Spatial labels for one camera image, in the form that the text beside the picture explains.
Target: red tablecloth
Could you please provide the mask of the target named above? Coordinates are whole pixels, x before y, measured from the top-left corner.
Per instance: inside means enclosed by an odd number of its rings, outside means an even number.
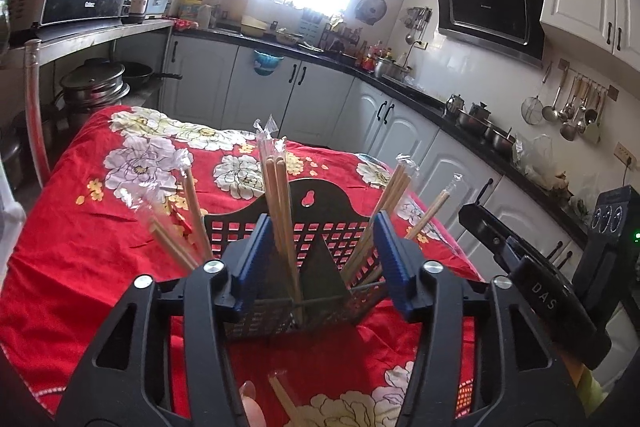
[[[206,211],[232,212],[261,195],[253,135],[183,124],[148,109],[117,107],[101,111],[84,126],[27,220],[2,288],[0,345],[51,412],[98,326],[135,276],[148,273],[167,280],[184,275],[117,197],[120,188],[157,180],[166,190],[167,204],[184,209],[186,202],[169,167],[180,148],[193,154],[198,199]],[[369,156],[294,142],[287,150],[290,179],[330,180],[364,215],[372,212],[390,177]],[[418,201],[405,200],[392,216],[398,232],[404,234],[423,209]],[[188,227],[177,226],[188,234]],[[478,279],[435,220],[417,240],[428,258],[462,277]],[[229,350],[238,384],[254,382],[270,427],[288,422],[266,378],[276,369],[287,370],[297,405],[314,425],[390,427],[404,398],[419,330],[385,300],[357,327],[237,341]],[[176,382],[184,381],[181,344],[178,334],[172,336]],[[472,323],[465,323],[462,351],[461,413],[470,401]],[[176,386],[177,412],[188,414],[180,389]]]

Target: silver screw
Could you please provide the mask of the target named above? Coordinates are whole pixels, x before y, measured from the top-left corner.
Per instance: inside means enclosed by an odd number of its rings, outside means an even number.
[[[513,286],[513,282],[508,277],[504,275],[498,275],[498,277],[494,277],[494,284],[498,286],[498,288],[502,288],[503,290],[508,290]]]
[[[140,277],[136,277],[136,280],[133,281],[133,286],[142,290],[142,288],[148,288],[151,286],[153,281],[153,277],[150,275],[141,275]]]
[[[222,271],[225,267],[225,264],[218,259],[214,259],[213,261],[209,261],[203,268],[207,273],[218,273]]]
[[[438,261],[427,261],[422,267],[429,273],[440,273],[444,270],[444,266],[438,263]]]

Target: shelf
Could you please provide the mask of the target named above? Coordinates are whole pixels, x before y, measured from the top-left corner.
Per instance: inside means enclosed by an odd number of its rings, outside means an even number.
[[[39,65],[43,66],[65,55],[78,52],[122,37],[168,28],[173,22],[167,19],[144,21],[141,24],[123,24],[113,28],[80,32],[59,39],[40,43]],[[24,65],[24,46],[12,48],[0,62],[0,70],[21,70]]]

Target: wall-mounted pot lid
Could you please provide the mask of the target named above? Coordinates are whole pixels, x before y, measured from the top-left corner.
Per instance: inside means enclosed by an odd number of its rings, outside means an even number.
[[[355,15],[359,21],[373,26],[386,14],[385,0],[361,0],[356,6]]]
[[[85,64],[63,76],[60,85],[65,89],[100,89],[113,83],[122,73],[124,66],[117,62]]]

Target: countertop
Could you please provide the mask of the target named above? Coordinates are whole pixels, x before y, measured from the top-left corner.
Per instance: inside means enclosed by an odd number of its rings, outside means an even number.
[[[363,80],[367,84],[379,89],[388,96],[404,103],[414,111],[421,114],[442,129],[449,136],[462,143],[472,153],[482,159],[487,165],[503,176],[506,176],[521,190],[526,192],[531,199],[539,204],[558,223],[560,227],[573,239],[580,248],[584,248],[587,243],[586,227],[577,219],[565,212],[554,198],[540,187],[529,181],[518,171],[509,161],[498,155],[493,149],[488,148],[481,139],[470,135],[461,129],[454,121],[444,117],[444,103],[428,94],[414,89],[406,84],[387,79],[375,78],[370,73],[352,68],[350,66],[336,62],[332,58],[313,54],[301,48],[291,48],[283,46],[275,41],[254,39],[239,34],[216,30],[186,30],[175,35],[184,35],[197,39],[207,39],[219,42],[228,42],[246,48],[254,48],[274,55],[283,55],[290,58],[304,60],[311,64],[318,64],[342,71]]]

